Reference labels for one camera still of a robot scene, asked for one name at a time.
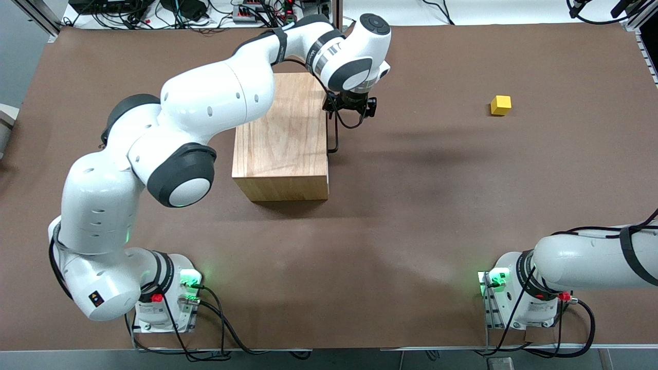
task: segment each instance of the brown table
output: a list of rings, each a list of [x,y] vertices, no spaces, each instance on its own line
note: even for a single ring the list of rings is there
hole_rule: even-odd
[[[46,46],[1,162],[2,350],[131,346],[121,319],[87,320],[50,271],[46,228],[68,168],[97,150],[116,102],[158,94],[258,32],[65,28]],[[377,116],[341,130],[330,156],[327,202],[250,203],[230,176],[232,131],[211,142],[202,202],[141,199],[130,245],[188,256],[248,346],[481,346],[478,270],[556,230],[640,221],[658,205],[658,92],[621,27],[393,28],[387,60]],[[512,96],[506,117],[487,114],[497,94]],[[596,343],[658,343],[658,290],[578,296]],[[186,340],[217,348],[200,312]],[[583,341],[582,318],[565,320],[564,342]]]

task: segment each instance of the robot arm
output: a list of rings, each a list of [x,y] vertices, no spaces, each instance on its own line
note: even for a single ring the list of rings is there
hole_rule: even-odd
[[[173,331],[171,311],[179,331],[191,328],[185,297],[197,290],[184,283],[201,275],[189,259],[123,249],[142,190],[167,207],[199,201],[214,177],[216,152],[208,141],[270,109],[272,65],[299,57],[329,90],[367,97],[390,68],[384,61],[390,37],[388,24],[373,14],[364,14],[347,38],[323,16],[306,16],[243,43],[225,61],[171,78],[160,98],[121,101],[101,135],[104,150],[72,165],[61,216],[49,227],[51,265],[81,311],[106,321],[136,306],[140,326],[155,332]]]
[[[567,300],[569,290],[658,286],[656,216],[658,210],[640,224],[558,232],[542,238],[533,250],[500,257],[481,276],[482,284],[493,290],[493,325],[551,326],[557,302]]]

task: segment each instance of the small yellow block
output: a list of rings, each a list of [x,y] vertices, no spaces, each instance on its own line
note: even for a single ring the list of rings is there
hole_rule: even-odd
[[[496,95],[491,106],[493,115],[504,116],[512,109],[512,98],[507,95]]]

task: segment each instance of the gray floor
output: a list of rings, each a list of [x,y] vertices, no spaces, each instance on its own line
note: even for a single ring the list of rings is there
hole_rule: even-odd
[[[0,103],[20,107],[48,37],[7,0],[0,1]],[[135,351],[0,352],[0,369],[399,369],[401,352],[379,350],[318,350],[307,361],[288,353],[263,356],[234,354],[226,363],[189,364],[182,356],[158,356]],[[614,370],[658,369],[658,350],[611,350]],[[591,350],[576,359],[540,359],[518,352],[511,355],[520,370],[600,370],[599,352]],[[485,370],[486,362],[468,351],[443,351],[430,362],[424,352],[405,352],[402,369]]]

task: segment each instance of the white mounting base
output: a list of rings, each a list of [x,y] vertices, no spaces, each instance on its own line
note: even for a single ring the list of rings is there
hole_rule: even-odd
[[[194,269],[192,262],[180,254],[170,254],[174,263],[174,277],[171,287],[165,293],[166,302],[169,304],[171,315],[176,322],[178,332],[192,332],[196,325],[197,315],[194,306],[190,304],[179,304],[178,297],[188,294],[197,295],[198,289],[191,289],[180,283],[180,271],[183,269]],[[135,305],[137,316],[135,325],[139,325],[134,332],[174,332],[174,326],[167,312],[165,301],[141,303]]]
[[[504,329],[507,326],[519,294],[522,294],[522,297],[511,321],[511,329],[550,327],[554,323],[558,299],[542,301],[522,291],[525,281],[519,281],[516,272],[519,256],[521,252],[505,253],[491,271],[478,273],[484,297],[486,323],[489,328]],[[503,285],[498,288],[487,288],[494,279],[504,282]]]

